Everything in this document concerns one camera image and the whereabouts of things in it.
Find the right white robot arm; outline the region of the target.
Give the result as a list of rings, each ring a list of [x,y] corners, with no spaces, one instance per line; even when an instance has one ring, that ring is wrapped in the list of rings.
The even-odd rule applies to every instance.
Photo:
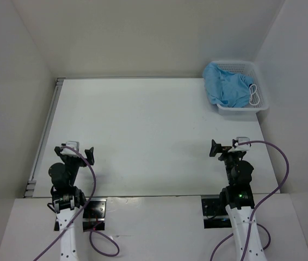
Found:
[[[244,141],[249,139],[238,137],[232,141],[232,146],[223,146],[212,140],[210,157],[219,155],[218,160],[224,163],[228,180],[228,186],[220,193],[218,206],[229,216],[236,246],[236,259],[266,260],[258,224],[255,215],[252,214],[255,202],[250,183],[254,167],[243,159],[250,146],[238,145],[238,142]]]

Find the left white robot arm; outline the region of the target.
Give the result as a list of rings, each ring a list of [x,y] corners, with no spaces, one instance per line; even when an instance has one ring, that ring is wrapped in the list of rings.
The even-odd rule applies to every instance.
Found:
[[[48,170],[52,181],[52,206],[59,226],[60,260],[87,260],[82,217],[89,207],[84,193],[74,183],[79,168],[94,164],[94,148],[84,151],[86,160],[78,155],[78,142],[56,146],[54,151],[62,160]]]

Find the light blue shorts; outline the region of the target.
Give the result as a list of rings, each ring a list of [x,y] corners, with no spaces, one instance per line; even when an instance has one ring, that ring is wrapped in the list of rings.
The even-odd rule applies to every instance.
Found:
[[[226,108],[243,108],[250,102],[252,77],[222,70],[216,63],[209,63],[202,77],[208,100]]]

